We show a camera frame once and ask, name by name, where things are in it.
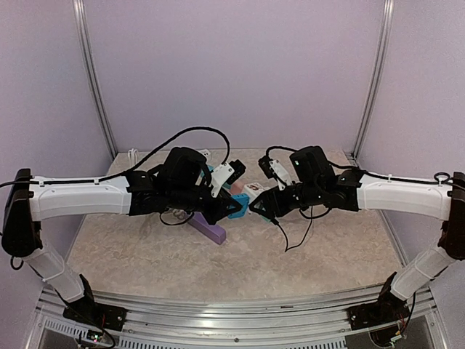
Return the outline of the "pink plug adapter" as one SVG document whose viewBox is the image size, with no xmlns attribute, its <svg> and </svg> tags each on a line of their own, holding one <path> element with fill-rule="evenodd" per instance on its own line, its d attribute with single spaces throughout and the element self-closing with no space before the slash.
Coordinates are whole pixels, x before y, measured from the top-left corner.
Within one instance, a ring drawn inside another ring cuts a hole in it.
<svg viewBox="0 0 465 349">
<path fill-rule="evenodd" d="M 230 187 L 230 193 L 235 195 L 235 194 L 240 194 L 243 192 L 243 187 L 244 183 L 241 181 L 236 181 L 234 182 L 231 187 Z"/>
</svg>

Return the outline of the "white cube socket with sticker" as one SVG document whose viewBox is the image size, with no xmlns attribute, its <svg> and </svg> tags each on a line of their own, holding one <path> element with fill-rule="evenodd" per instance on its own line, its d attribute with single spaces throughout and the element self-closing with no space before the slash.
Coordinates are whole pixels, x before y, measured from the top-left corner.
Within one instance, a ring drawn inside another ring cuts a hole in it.
<svg viewBox="0 0 465 349">
<path fill-rule="evenodd" d="M 243 193 L 245 193 L 249 197 L 249 201 L 252 202 L 267 189 L 268 187 L 264 187 L 259 182 L 251 182 L 243 186 Z"/>
</svg>

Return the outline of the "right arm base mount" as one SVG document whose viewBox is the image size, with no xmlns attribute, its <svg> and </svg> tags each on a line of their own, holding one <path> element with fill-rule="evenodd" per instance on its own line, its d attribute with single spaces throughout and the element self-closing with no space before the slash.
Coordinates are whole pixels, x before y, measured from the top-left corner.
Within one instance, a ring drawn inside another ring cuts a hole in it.
<svg viewBox="0 0 465 349">
<path fill-rule="evenodd" d="M 406 319 L 410 310 L 406 300 L 401 300 L 391 293 L 394 272 L 384 283 L 378 298 L 374 302 L 355 305 L 347 309 L 351 330 L 387 324 Z"/>
</svg>

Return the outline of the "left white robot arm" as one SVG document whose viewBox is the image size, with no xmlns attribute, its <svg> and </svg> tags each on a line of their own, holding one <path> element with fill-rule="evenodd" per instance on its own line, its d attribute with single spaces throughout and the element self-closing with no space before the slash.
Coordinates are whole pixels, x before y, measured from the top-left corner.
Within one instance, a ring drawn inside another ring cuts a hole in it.
<svg viewBox="0 0 465 349">
<path fill-rule="evenodd" d="M 209 169 L 202 153 L 186 147 L 171 149 L 162 164 L 148 171 L 131 168 L 108 177 L 58 180 L 34 177 L 29 169 L 21 169 L 9 184 L 1 246 L 29 264 L 72 304 L 76 315 L 92 324 L 101 317 L 102 308 L 94 301 L 88 281 L 41 239 L 41 222 L 71 215 L 139 216 L 178 209 L 199 212 L 214 225 L 241 210 L 223 186 L 234 183 L 245 170 L 239 160 Z"/>
</svg>

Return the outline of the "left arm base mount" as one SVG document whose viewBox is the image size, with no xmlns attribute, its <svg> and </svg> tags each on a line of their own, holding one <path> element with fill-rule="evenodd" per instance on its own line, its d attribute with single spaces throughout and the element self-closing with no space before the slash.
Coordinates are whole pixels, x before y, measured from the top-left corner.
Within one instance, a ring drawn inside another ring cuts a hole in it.
<svg viewBox="0 0 465 349">
<path fill-rule="evenodd" d="M 84 293 L 73 302 L 64 302 L 63 317 L 95 326 L 98 329 L 121 332 L 126 320 L 127 309 L 96 302 L 89 282 L 82 274 L 79 277 L 84 287 Z"/>
</svg>

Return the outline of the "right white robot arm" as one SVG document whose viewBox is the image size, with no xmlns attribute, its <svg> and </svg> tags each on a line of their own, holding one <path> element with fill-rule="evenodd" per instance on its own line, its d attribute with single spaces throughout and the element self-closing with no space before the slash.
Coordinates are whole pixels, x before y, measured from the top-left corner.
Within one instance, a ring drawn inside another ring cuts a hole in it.
<svg viewBox="0 0 465 349">
<path fill-rule="evenodd" d="M 330 162 L 320 146 L 307 146 L 289 156 L 298 180 L 287 179 L 287 171 L 268 155 L 259 160 L 265 175 L 277 186 L 260 193 L 249 205 L 271 222 L 295 209 L 323 205 L 327 210 L 351 212 L 384 210 L 419 214 L 442 221 L 439 241 L 395 273 L 384 285 L 371 308 L 372 317 L 386 323 L 428 281 L 448 266 L 464 259 L 464 173 L 438 172 L 431 179 L 393 177 L 354 166 Z"/>
</svg>

